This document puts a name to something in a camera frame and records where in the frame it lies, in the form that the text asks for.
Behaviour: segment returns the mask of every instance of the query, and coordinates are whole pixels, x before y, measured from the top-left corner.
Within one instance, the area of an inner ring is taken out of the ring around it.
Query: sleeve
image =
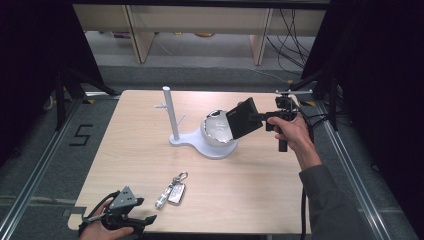
[[[299,175],[309,198],[313,240],[374,239],[351,199],[338,189],[327,167],[318,165]]]

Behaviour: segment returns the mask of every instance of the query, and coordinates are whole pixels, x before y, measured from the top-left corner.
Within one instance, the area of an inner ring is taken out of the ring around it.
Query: white stand
[[[155,106],[155,108],[165,108],[169,115],[171,122],[172,133],[169,137],[169,142],[174,147],[179,146],[192,146],[200,154],[210,159],[223,159],[228,157],[237,147],[237,140],[232,141],[230,145],[226,146],[211,146],[204,139],[200,127],[192,133],[179,133],[178,124],[175,119],[174,105],[172,103],[171,90],[169,87],[163,87],[166,104]]]

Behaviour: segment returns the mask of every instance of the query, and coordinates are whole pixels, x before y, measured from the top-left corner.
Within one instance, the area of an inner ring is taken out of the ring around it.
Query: round white base
[[[228,157],[237,147],[237,140],[234,140],[230,145],[215,147],[209,145],[203,138],[200,128],[192,133],[179,133],[180,139],[175,140],[174,135],[169,137],[169,142],[176,147],[192,146],[200,154],[210,159],[223,159]]]

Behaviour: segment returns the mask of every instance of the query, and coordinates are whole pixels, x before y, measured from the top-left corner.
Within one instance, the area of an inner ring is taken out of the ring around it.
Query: wooden table
[[[230,110],[253,97],[259,112],[277,110],[273,93],[172,92],[180,132],[192,132],[216,109]],[[87,213],[107,194],[129,186],[144,203],[130,217],[158,215],[146,232],[300,233],[302,185],[294,152],[278,152],[265,127],[239,139],[226,159],[210,160],[189,146],[169,143],[171,126],[162,91],[125,91],[115,109],[76,206]],[[173,177],[187,171],[179,206],[154,204]],[[68,225],[77,229],[81,216]]]

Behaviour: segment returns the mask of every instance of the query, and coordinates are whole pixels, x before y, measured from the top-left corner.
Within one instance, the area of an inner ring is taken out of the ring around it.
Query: key fob
[[[185,191],[185,184],[176,184],[168,197],[168,202],[173,205],[180,205]]]

